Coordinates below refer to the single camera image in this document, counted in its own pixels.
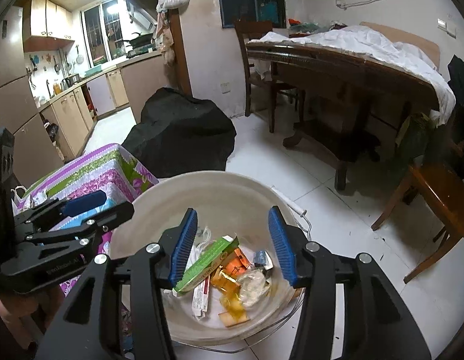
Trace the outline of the green medicine box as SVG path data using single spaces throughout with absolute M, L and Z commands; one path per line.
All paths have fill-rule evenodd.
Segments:
M 206 277 L 239 246 L 238 238 L 222 236 L 206 248 L 198 259 L 185 270 L 182 279 L 176 284 L 173 291 L 177 297 L 184 296 L 193 291 Z

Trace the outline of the yellow bread wrapper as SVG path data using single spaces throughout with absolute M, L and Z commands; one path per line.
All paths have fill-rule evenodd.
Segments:
M 219 318 L 226 328 L 232 328 L 249 320 L 245 306 L 238 296 L 240 284 L 225 271 L 224 267 L 216 268 L 211 275 L 210 284 L 221 293 L 220 304 L 225 311 L 219 314 Z

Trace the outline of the white tissue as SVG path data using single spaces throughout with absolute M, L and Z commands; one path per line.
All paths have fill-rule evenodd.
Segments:
M 237 278 L 238 299 L 246 309 L 257 304 L 269 291 L 269 283 L 261 269 L 251 269 Z

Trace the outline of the white medicine box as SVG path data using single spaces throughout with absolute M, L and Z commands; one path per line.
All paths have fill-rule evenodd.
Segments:
M 193 292 L 192 312 L 193 316 L 200 320 L 203 319 L 208 312 L 210 294 L 210 277 L 206 277 Z

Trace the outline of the orange white wrapper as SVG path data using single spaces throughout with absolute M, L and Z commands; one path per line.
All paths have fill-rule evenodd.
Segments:
M 224 271 L 227 275 L 238 278 L 240 275 L 245 273 L 251 268 L 247 256 L 242 252 L 240 248 L 236 248 L 233 252 L 223 261 Z

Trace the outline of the kitchen base cabinets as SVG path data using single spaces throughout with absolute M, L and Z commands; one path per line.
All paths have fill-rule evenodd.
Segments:
M 54 145 L 68 162 L 81 155 L 99 120 L 129 108 L 138 123 L 146 101 L 158 89 L 176 83 L 173 68 L 153 51 L 81 80 L 41 106 L 39 114 L 58 125 Z

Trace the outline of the kitchen window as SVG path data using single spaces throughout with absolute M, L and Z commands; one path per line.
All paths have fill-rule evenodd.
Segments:
M 95 67 L 126 54 L 120 23 L 119 0 L 108 0 L 81 13 L 82 26 L 90 57 Z

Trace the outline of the grey refrigerator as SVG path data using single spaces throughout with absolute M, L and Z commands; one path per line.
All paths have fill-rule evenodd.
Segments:
M 38 113 L 23 53 L 23 9 L 0 23 L 0 127 L 14 135 L 14 174 L 25 187 L 63 165 Z

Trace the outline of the white plastic bucket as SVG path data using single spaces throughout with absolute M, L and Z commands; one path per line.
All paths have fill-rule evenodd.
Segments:
M 168 232 L 196 229 L 183 274 L 162 291 L 171 339 L 211 349 L 255 334 L 269 336 L 300 307 L 281 274 L 268 230 L 268 213 L 309 233 L 304 209 L 251 178 L 229 172 L 191 172 L 148 189 L 133 217 L 114 230 L 110 256 L 126 258 L 164 248 Z

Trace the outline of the orange wooden stool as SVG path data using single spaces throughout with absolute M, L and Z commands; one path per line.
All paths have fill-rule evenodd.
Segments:
M 409 189 L 415 189 L 422 196 L 443 227 L 433 238 L 434 242 L 440 242 L 437 250 L 404 277 L 406 284 L 440 261 L 464 239 L 464 182 L 442 163 L 408 166 L 408 171 L 389 198 L 383 213 L 371 225 L 372 230 L 381 227 Z

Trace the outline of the black wok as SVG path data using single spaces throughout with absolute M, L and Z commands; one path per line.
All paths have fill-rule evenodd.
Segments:
M 124 43 L 129 43 L 129 45 L 135 49 L 139 47 L 144 47 L 147 45 L 150 45 L 153 40 L 153 34 L 152 33 L 146 33 L 144 35 L 141 35 L 140 33 L 137 33 L 137 37 L 131 39 L 131 40 L 123 40 Z

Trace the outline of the range hood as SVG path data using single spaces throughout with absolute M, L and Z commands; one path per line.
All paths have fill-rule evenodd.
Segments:
M 125 0 L 130 20 L 149 33 L 154 32 L 157 25 L 158 0 Z

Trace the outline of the dark wooden table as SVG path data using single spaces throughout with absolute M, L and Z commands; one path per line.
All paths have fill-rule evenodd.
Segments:
M 370 58 L 327 49 L 322 46 L 298 46 L 248 42 L 247 56 L 271 64 L 273 80 L 281 80 L 304 91 L 306 97 L 321 89 L 335 93 L 332 102 L 344 110 L 340 130 L 334 130 L 321 117 L 300 119 L 292 136 L 282 142 L 286 148 L 303 139 L 315 141 L 335 158 L 335 189 L 346 187 L 347 167 L 372 155 L 376 138 L 367 125 L 372 105 L 381 94 L 398 98 L 400 118 L 406 119 L 415 104 L 438 110 L 439 102 L 433 86 L 420 77 L 386 66 Z

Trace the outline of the hanging plastic bags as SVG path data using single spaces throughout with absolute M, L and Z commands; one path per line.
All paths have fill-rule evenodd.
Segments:
M 190 0 L 159 0 L 156 7 L 158 18 L 155 36 L 159 40 L 159 51 L 163 55 L 164 63 L 168 66 L 172 66 L 175 61 L 170 12 L 187 6 L 189 2 Z

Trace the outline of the dark wooden chair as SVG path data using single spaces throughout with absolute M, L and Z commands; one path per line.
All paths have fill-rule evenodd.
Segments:
M 238 38 L 244 65 L 246 83 L 245 116 L 249 116 L 251 114 L 251 86 L 267 89 L 272 82 L 272 75 L 269 63 L 248 56 L 246 42 L 260 39 L 268 32 L 272 32 L 273 23 L 269 20 L 246 21 L 240 19 L 234 22 L 233 27 Z

